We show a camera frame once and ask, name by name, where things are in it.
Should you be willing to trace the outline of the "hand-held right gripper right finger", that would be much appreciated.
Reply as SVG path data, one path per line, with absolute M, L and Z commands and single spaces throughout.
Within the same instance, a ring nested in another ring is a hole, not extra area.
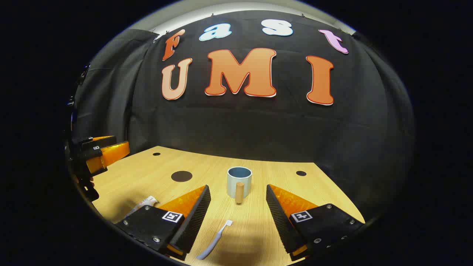
M 364 226 L 333 203 L 319 206 L 272 184 L 266 187 L 266 201 L 291 261 L 338 246 Z

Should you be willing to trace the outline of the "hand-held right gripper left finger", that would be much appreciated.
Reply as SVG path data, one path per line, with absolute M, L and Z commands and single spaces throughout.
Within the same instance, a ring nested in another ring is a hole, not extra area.
M 155 252 L 185 260 L 210 202 L 210 188 L 204 185 L 160 207 L 145 204 L 115 226 Z

